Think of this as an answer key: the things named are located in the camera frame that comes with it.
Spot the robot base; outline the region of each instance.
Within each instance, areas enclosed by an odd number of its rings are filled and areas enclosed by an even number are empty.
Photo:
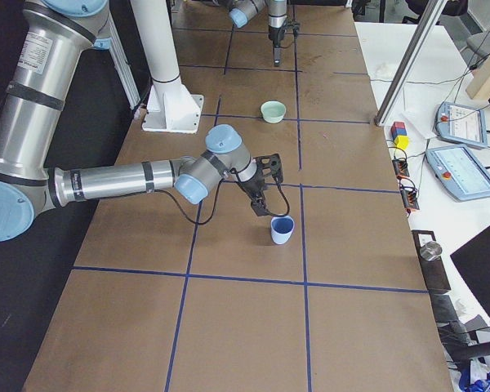
[[[181,85],[181,99],[172,100],[163,94],[163,109],[158,103],[158,95],[152,86],[147,115],[143,122],[144,131],[162,131],[178,133],[196,133],[201,118],[203,96],[190,94],[185,86]]]

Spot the blue cup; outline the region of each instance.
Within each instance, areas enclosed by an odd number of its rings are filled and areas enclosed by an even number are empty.
[[[281,245],[288,241],[294,231],[294,220],[289,216],[274,217],[270,221],[270,236],[274,243]]]

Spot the label on robot arm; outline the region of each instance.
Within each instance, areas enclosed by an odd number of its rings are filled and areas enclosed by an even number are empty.
[[[51,46],[52,39],[31,32],[27,33],[17,66],[43,74]]]

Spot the white table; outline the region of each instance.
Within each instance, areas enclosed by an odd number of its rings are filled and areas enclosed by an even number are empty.
[[[412,38],[416,26],[408,24],[356,23],[363,57],[368,75],[372,80],[372,90],[378,108],[385,97],[403,54]],[[466,63],[461,58],[446,30],[435,26],[409,75],[409,82],[442,82],[459,78],[466,71]],[[457,95],[457,103],[482,108],[487,101],[472,100],[466,94],[466,87],[473,76],[467,74]],[[404,121],[407,127],[410,145],[407,154],[413,156],[423,153],[426,140],[434,136],[434,113],[438,105],[446,100],[453,102],[456,82],[439,85],[407,83],[397,105],[393,109],[389,123],[385,125],[385,134],[390,137],[390,125],[394,121]],[[490,130],[490,107],[485,110],[487,129]],[[429,148],[448,145],[439,139],[430,139]],[[474,154],[484,166],[490,165],[490,149],[473,149]],[[474,298],[470,289],[457,272],[450,255],[475,235],[490,226],[490,198],[458,203],[449,196],[426,162],[423,155],[410,158],[411,178],[420,189],[420,211],[413,212],[408,220],[411,229],[434,231],[443,247],[443,264],[452,287],[449,295],[461,321],[472,319],[480,314],[490,323],[490,319]]]

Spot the black chair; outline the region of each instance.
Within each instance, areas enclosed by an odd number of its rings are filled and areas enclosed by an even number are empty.
[[[401,23],[412,22],[414,24],[418,24],[419,20],[423,16],[423,12],[425,12],[426,4],[428,0],[406,0],[408,8],[410,11],[418,14],[417,19],[411,18],[410,16],[405,16]],[[447,2],[447,5],[444,6],[442,15],[447,16],[461,16],[464,15],[468,11],[468,0],[456,0]]]

